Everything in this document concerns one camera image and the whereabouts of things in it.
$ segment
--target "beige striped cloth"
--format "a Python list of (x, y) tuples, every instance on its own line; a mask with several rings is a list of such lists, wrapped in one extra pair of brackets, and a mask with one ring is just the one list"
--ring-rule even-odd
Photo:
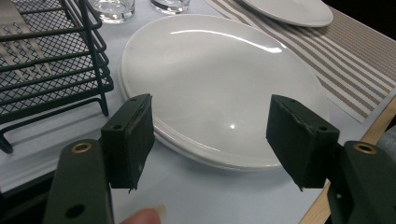
[(360, 122), (396, 86), (396, 41), (333, 8), (330, 25), (307, 28), (272, 20), (234, 0), (206, 2), (293, 50), (313, 68), (328, 98)]

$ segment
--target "stack of plates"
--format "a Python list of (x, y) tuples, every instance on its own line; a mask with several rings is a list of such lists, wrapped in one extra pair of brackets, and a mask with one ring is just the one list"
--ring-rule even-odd
[(272, 94), (329, 117), (317, 78), (292, 51), (259, 30), (211, 16), (167, 17), (138, 30), (122, 53), (120, 85), (127, 98), (153, 96), (159, 141), (231, 170), (280, 165), (265, 138)]

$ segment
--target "black wire rack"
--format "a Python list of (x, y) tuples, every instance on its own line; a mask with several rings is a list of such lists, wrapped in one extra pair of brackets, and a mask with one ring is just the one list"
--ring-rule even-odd
[(29, 119), (0, 130), (0, 148), (6, 153), (13, 149), (4, 133), (23, 125), (93, 102), (108, 116), (105, 92), (114, 89), (106, 43), (97, 31), (102, 23), (86, 0), (13, 2), (31, 33), (16, 23), (17, 35), (0, 27), (6, 33), (0, 35), (0, 47), (9, 55), (8, 60), (0, 55), (0, 124)]

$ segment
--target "white table surface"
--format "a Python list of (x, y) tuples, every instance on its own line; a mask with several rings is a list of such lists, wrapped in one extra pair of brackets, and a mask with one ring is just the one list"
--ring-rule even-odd
[[(222, 17), (204, 0), (191, 0), (187, 13)], [(110, 116), (123, 103), (118, 79), (123, 47), (137, 29), (165, 16), (149, 0), (136, 0), (130, 22), (100, 28), (115, 83), (115, 90), (106, 94)], [(389, 101), (390, 97), (363, 123), (329, 101), (331, 123), (342, 133), (339, 142), (359, 140)], [(0, 153), (0, 190), (8, 191), (54, 170), (64, 146), (78, 139), (98, 139), (107, 120), (94, 103), (6, 133), (15, 152)], [(297, 223), (319, 193), (320, 189), (300, 192), (283, 168), (254, 173), (220, 170), (187, 159), (158, 141), (138, 190), (112, 190), (116, 223), (142, 208), (164, 204), (164, 223), (173, 224)]]

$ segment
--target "brass screw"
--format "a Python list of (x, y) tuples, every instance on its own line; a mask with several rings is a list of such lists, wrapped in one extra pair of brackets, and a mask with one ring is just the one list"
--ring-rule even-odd
[(75, 146), (72, 147), (72, 152), (73, 153), (83, 153), (92, 148), (92, 144), (85, 142), (85, 143), (79, 143)]
[(357, 143), (353, 146), (356, 150), (362, 152), (362, 153), (366, 153), (369, 155), (374, 155), (376, 154), (376, 148), (370, 145), (366, 145), (363, 143)]

